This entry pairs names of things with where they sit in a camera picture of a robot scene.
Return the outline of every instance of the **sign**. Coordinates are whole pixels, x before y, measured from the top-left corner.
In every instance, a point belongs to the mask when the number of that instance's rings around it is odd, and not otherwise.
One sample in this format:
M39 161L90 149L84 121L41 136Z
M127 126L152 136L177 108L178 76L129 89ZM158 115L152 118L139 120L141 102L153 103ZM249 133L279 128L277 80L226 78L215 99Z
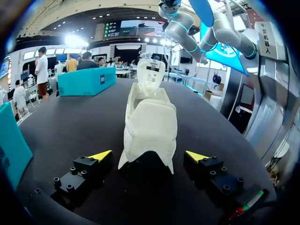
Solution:
M260 55L277 59L276 42L269 22L256 22L254 26L258 31Z
M200 29L200 38L203 39L205 33L207 32L208 27L201 23ZM240 52L237 49L231 48L229 45L224 45L218 43L217 46L212 46L214 48L212 51L206 53L206 57L209 60L219 62L223 65L231 67L247 75L247 72L244 70L240 62Z

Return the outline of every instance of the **monitor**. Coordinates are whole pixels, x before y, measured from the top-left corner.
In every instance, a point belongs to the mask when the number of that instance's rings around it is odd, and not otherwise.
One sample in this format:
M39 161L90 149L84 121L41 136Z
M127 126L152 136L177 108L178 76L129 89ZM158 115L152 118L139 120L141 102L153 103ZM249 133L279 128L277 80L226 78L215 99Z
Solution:
M2 64L0 64L0 78L4 77L8 74L8 68L9 68L9 60L6 60Z
M180 51L174 52L172 54L171 65L172 66L178 66L179 65L179 59L180 59Z
M242 95L240 98L240 103L251 105L254 97L254 89L243 84Z
M29 74L28 71L24 72L21 74L21 80L25 80L26 78L28 78Z

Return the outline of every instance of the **display screen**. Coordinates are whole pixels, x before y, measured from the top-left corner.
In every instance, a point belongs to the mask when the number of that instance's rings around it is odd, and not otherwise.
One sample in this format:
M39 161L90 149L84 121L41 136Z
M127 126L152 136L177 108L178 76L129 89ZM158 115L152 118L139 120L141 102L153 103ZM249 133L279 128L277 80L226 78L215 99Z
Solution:
M178 66L179 65L179 59L180 59L180 51L174 52L172 54L171 65L172 66Z
M34 56L34 51L32 51L32 52L26 52L26 53L24 53L23 60L31 59L31 58L33 58L33 56Z
M9 67L9 61L6 60L1 64L1 70L0 70L0 78L4 77L6 74L8 74L8 67Z
M203 39L207 30L208 27L201 22L201 39ZM206 57L208 59L219 62L244 74L247 74L240 62L239 55L240 52L237 49L233 49L229 45L224 45L222 43L218 43L214 50L206 52Z
M108 22L105 25L104 38L117 36L154 36L164 37L165 22L154 20L126 20Z
M55 48L53 49L47 49L46 55L53 55L55 53Z

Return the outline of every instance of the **man in white shirt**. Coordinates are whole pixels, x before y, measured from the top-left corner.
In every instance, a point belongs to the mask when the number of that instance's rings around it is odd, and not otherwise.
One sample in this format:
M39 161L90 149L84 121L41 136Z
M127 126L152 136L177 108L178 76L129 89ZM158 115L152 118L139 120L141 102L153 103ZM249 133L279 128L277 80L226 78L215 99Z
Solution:
M45 55L46 48L41 47L38 50L39 60L37 62L36 71L34 72L37 75L37 89L38 94L43 97L47 102L50 102L48 93L47 93L47 81L48 81L48 59Z
M15 82L13 100L15 103L17 103L17 108L20 112L23 112L24 108L26 108L25 95L25 88L20 85L20 80L17 80Z

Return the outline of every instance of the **cable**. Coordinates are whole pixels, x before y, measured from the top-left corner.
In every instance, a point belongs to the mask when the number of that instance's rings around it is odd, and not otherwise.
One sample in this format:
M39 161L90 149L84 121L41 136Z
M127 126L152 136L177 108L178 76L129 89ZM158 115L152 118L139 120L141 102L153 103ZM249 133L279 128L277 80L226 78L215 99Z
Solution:
M205 53L205 52L203 52L203 53L201 54L201 58L200 58L200 62L199 62L199 65L198 65L198 67L197 67L197 70L196 70L195 74L192 75L192 76L182 76L180 73L178 73L178 72L174 69L174 67L173 67L171 64L170 64L170 68L171 68L172 71L174 71L178 76L180 76L180 77L182 77L182 78L184 78L184 79L192 78L192 77L196 76L197 73L198 73L198 70L199 70L199 67L200 67L200 64L201 64L202 57L203 57L204 53ZM166 56L166 53L165 53L165 45L164 45L164 57L165 57L165 60L167 60L167 56Z

